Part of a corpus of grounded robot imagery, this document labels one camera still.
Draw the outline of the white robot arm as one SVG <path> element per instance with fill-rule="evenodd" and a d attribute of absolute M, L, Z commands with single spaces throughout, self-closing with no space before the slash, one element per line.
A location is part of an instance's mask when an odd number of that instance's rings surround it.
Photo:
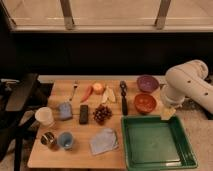
<path fill-rule="evenodd" d="M 160 97 L 166 107 L 180 107 L 185 97 L 198 103 L 208 120 L 213 120 L 213 85 L 205 81 L 208 66 L 201 60 L 191 60 L 167 70 L 166 84 Z"/>

